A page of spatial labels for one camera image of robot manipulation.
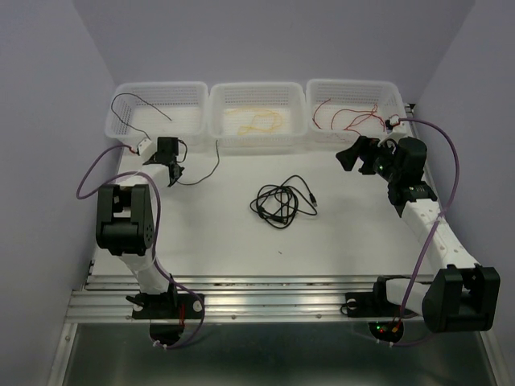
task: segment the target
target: coiled black cable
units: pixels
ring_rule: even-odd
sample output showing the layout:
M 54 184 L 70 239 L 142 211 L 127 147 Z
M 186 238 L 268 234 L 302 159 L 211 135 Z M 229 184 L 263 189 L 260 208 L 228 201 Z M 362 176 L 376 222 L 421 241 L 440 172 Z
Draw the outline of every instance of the coiled black cable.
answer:
M 309 193 L 309 200 L 297 189 L 291 185 L 286 185 L 291 179 L 300 179 Z M 311 211 L 303 211 L 299 209 L 299 196 L 309 205 Z M 268 211 L 265 204 L 269 199 L 274 199 L 279 208 L 276 211 Z M 293 222 L 297 213 L 303 213 L 308 216 L 316 216 L 316 199 L 306 181 L 300 175 L 292 175 L 288 177 L 281 185 L 265 185 L 257 193 L 257 197 L 250 203 L 250 209 L 264 219 L 268 224 L 277 229 L 288 228 Z

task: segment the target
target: gray floor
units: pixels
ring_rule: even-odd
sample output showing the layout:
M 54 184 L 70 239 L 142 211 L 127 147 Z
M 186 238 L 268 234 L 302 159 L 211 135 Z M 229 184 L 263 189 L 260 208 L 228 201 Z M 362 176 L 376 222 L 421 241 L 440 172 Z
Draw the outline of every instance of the gray floor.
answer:
M 152 347 L 145 325 L 79 327 L 65 383 L 81 385 L 490 385 L 479 335 L 389 348 L 364 323 L 206 326 L 189 348 Z M 420 323 L 406 340 L 424 335 Z

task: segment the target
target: metal frame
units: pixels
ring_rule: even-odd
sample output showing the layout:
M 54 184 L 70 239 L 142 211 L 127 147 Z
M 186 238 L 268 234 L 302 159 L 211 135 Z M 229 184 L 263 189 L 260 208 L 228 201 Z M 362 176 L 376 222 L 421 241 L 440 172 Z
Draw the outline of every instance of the metal frame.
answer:
M 421 275 L 420 280 L 431 278 Z M 340 312 L 345 303 L 344 294 L 371 290 L 376 279 L 374 276 L 176 278 L 191 290 L 207 295 L 205 321 L 208 323 L 349 321 L 352 319 Z M 115 283 L 107 280 L 91 277 L 86 291 L 73 292 L 66 323 L 148 323 L 131 318 L 132 306 L 125 299 L 126 295 L 137 293 L 137 282 L 132 277 L 117 277 Z
M 54 363 L 51 366 L 50 377 L 48 378 L 47 386 L 61 386 L 66 376 L 66 369 L 68 368 L 68 362 L 70 355 L 72 354 L 73 342 L 77 332 L 77 325 L 71 323 L 65 323 L 63 331 L 59 338 L 59 344 L 57 346 L 56 356 Z
M 406 105 L 406 114 L 413 111 Z M 416 127 L 411 131 L 418 137 Z M 435 188 L 430 171 L 426 180 Z M 64 382 L 78 323 L 148 323 L 133 320 L 126 295 L 138 292 L 132 276 L 94 276 L 90 274 L 82 290 L 74 291 L 68 305 L 48 386 Z M 206 297 L 206 323 L 245 322 L 355 322 L 340 312 L 348 291 L 371 290 L 377 276 L 331 277 L 176 277 L 191 290 Z M 420 275 L 420 281 L 432 276 Z M 376 321 L 375 318 L 360 321 Z M 176 320 L 152 322 L 174 323 Z M 492 331 L 482 332 L 481 341 L 499 385 L 511 384 L 508 368 Z

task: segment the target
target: cable connector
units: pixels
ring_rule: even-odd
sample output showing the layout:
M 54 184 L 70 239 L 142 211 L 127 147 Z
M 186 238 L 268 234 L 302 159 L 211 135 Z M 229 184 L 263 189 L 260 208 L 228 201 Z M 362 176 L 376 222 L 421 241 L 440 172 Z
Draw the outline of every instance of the cable connector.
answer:
M 138 143 L 138 154 L 146 162 L 158 151 L 157 146 L 150 139 L 145 138 Z
M 392 131 L 395 126 L 399 126 L 401 122 L 399 121 L 398 115 L 393 115 L 389 119 L 385 121 L 385 126 L 388 131 Z
M 316 203 L 316 198 L 315 196 L 313 195 L 313 193 L 310 193 L 309 194 L 309 200 L 311 201 L 311 203 L 313 204 L 314 207 L 318 207 L 319 205 Z

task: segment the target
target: white mesh basket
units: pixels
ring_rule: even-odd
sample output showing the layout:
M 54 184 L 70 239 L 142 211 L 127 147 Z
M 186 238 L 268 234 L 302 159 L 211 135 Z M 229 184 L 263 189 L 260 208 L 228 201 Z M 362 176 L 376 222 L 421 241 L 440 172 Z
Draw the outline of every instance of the white mesh basket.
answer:
M 209 100 L 209 132 L 221 146 L 290 146 L 307 132 L 300 84 L 217 84 Z
M 151 139 L 174 136 L 188 145 L 196 145 L 202 140 L 208 105 L 208 86 L 205 83 L 127 83 L 117 88 L 113 98 L 124 92 L 136 94 L 170 117 L 171 121 L 135 96 L 116 98 L 114 111 L 136 129 L 145 130 Z M 132 143 L 145 137 L 144 133 L 122 123 L 111 110 L 105 122 L 105 135 Z
M 344 130 L 353 121 L 360 122 L 367 114 L 363 112 L 372 111 L 374 106 L 377 106 L 375 115 L 381 117 L 383 121 L 396 114 L 399 117 L 406 117 L 397 86 L 390 82 L 313 79 L 307 82 L 306 98 L 310 134 L 317 142 L 354 143 L 359 134 L 372 138 L 384 138 L 387 133 L 381 121 L 375 117 L 369 117 L 359 125 Z M 319 127 L 313 121 L 315 112 Z

